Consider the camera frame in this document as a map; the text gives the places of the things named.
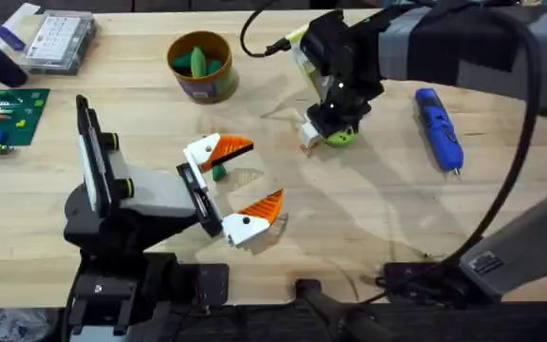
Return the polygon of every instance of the plastic container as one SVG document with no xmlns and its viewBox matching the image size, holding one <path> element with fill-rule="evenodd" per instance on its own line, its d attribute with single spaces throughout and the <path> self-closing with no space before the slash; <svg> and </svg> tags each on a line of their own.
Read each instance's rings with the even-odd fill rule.
<svg viewBox="0 0 547 342">
<path fill-rule="evenodd" d="M 47 10 L 20 65 L 33 74 L 76 75 L 97 29 L 90 12 Z"/>
</svg>

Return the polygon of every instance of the black cable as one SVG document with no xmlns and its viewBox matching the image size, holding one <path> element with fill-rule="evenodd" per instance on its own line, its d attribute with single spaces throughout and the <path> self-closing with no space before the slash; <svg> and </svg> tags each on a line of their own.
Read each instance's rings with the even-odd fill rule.
<svg viewBox="0 0 547 342">
<path fill-rule="evenodd" d="M 248 30 L 248 27 L 251 25 L 251 23 L 256 19 L 256 17 L 261 14 L 261 12 L 266 9 L 267 7 L 271 6 L 274 2 L 278 0 L 266 0 L 261 4 L 258 8 L 255 9 L 253 13 L 248 17 L 246 22 L 244 23 L 244 26 L 242 26 L 242 30 L 239 33 L 239 43 L 242 46 L 242 49 L 244 52 L 253 57 L 253 58 L 264 58 L 271 56 L 275 53 L 277 53 L 280 50 L 288 51 L 291 49 L 291 42 L 288 41 L 286 38 L 280 38 L 277 42 L 273 43 L 272 45 L 268 46 L 265 49 L 265 52 L 263 53 L 254 53 L 248 50 L 246 47 L 246 43 L 244 42 L 244 37 L 246 36 L 246 30 Z"/>
<path fill-rule="evenodd" d="M 73 293 L 75 292 L 75 286 L 77 286 L 77 280 L 80 277 L 80 274 L 84 271 L 85 266 L 87 265 L 87 261 L 89 259 L 89 256 L 84 256 L 82 252 L 80 252 L 81 261 L 80 265 L 77 267 L 77 271 L 75 272 L 75 276 L 73 277 L 73 282 L 71 283 L 71 288 L 68 291 L 68 295 L 66 296 L 66 304 L 65 304 L 65 310 L 63 311 L 63 321 L 61 322 L 61 342 L 67 342 L 69 340 L 69 331 L 68 331 L 68 319 L 71 315 L 71 308 L 73 306 Z"/>
<path fill-rule="evenodd" d="M 512 188 L 519 178 L 520 170 L 522 169 L 522 166 L 524 165 L 524 162 L 527 158 L 527 153 L 531 145 L 531 138 L 533 137 L 533 132 L 535 130 L 536 122 L 538 119 L 539 93 L 541 91 L 541 56 L 539 53 L 539 45 L 535 36 L 525 25 L 501 12 L 489 11 L 489 13 L 498 25 L 503 26 L 505 29 L 509 30 L 510 32 L 512 32 L 512 34 L 516 35 L 517 38 L 520 39 L 525 49 L 525 55 L 527 59 L 526 109 L 517 151 L 514 155 L 514 159 L 512 160 L 512 164 L 510 165 L 508 174 L 506 175 L 498 194 L 493 200 L 493 203 L 491 203 L 489 210 L 482 218 L 481 223 L 470 235 L 467 241 L 460 248 L 457 249 L 457 251 L 445 258 L 440 263 L 432 265 L 422 272 L 409 276 L 402 281 L 395 283 L 393 286 L 386 288 L 381 294 L 361 301 L 359 305 L 372 303 L 375 300 L 381 299 L 399 290 L 407 283 L 417 278 L 430 274 L 431 272 L 441 269 L 444 266 L 452 265 L 456 262 L 459 262 L 462 255 L 481 240 L 482 234 L 484 233 L 484 231 L 486 231 L 497 213 L 500 211 L 500 208 L 507 200 L 510 192 L 512 191 Z"/>
</svg>

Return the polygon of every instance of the wooden tabletop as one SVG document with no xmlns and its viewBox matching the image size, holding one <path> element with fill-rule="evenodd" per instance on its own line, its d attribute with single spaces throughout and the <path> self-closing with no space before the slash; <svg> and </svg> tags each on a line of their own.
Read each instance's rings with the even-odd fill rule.
<svg viewBox="0 0 547 342">
<path fill-rule="evenodd" d="M 249 47 L 260 51 L 320 13 L 265 12 L 250 28 Z M 346 12 L 350 22 L 369 13 Z M 64 305 L 79 262 L 78 249 L 63 239 L 63 207 L 83 179 L 74 100 L 80 93 L 138 166 L 175 172 L 182 148 L 205 134 L 255 142 L 253 152 L 228 163 L 228 179 L 210 188 L 223 215 L 285 188 L 283 219 L 269 234 L 243 250 L 195 226 L 153 248 L 183 262 L 228 263 L 230 303 L 287 302 L 299 277 L 320 279 L 338 299 L 364 299 L 378 292 L 370 280 L 385 262 L 442 257 L 465 240 L 508 170 L 523 103 L 435 86 L 465 153 L 460 178 L 437 170 L 415 121 L 411 98 L 424 84 L 385 82 L 357 142 L 307 155 L 297 129 L 315 96 L 290 54 L 251 59 L 241 52 L 238 33 L 248 15 L 98 14 L 101 30 L 77 77 L 30 80 L 26 87 L 51 92 L 32 145 L 0 158 L 0 307 Z M 23 32 L 38 21 L 29 18 Z M 192 103 L 166 65 L 175 39 L 198 29 L 222 34 L 234 52 L 239 88 L 221 104 Z M 519 184 L 492 231 L 546 195 L 547 118 L 540 118 Z M 506 299 L 547 299 L 547 279 Z"/>
</svg>

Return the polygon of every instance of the blue pen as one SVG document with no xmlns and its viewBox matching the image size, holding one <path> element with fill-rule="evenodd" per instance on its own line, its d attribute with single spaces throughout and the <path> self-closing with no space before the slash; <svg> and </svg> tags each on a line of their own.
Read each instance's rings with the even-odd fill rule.
<svg viewBox="0 0 547 342">
<path fill-rule="evenodd" d="M 25 49 L 25 43 L 16 37 L 9 29 L 0 24 L 0 38 L 16 51 Z"/>
<path fill-rule="evenodd" d="M 443 171 L 453 170 L 459 176 L 463 167 L 462 146 L 441 99 L 434 89 L 421 88 L 415 93 L 415 100 L 438 165 Z"/>
</svg>

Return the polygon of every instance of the green circuit board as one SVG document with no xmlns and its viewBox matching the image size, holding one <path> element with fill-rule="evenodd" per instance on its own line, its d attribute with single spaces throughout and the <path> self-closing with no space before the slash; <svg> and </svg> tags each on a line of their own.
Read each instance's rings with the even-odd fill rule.
<svg viewBox="0 0 547 342">
<path fill-rule="evenodd" d="M 0 120 L 0 130 L 9 135 L 6 145 L 30 145 L 48 94 L 49 89 L 0 90 L 0 108 L 11 116 L 9 120 Z"/>
</svg>

